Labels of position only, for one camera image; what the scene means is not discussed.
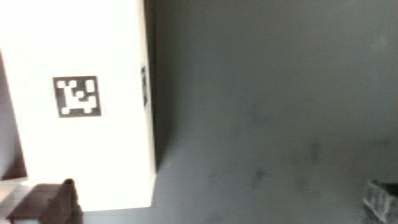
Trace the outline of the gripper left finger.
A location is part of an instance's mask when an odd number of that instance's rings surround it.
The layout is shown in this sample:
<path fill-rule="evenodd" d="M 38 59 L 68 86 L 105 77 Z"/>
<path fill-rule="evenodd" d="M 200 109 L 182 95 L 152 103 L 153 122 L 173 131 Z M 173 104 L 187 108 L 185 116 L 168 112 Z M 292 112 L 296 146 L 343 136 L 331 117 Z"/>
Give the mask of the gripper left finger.
<path fill-rule="evenodd" d="M 84 224 L 75 181 L 40 184 L 6 216 L 9 224 Z"/>

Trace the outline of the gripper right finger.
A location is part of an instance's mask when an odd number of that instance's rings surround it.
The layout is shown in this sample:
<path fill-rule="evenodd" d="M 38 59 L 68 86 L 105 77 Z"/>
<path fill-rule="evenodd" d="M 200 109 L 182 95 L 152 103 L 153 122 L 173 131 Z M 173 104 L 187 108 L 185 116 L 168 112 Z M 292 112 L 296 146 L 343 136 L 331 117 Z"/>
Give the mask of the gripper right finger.
<path fill-rule="evenodd" d="M 398 224 L 398 183 L 367 183 L 359 224 Z"/>

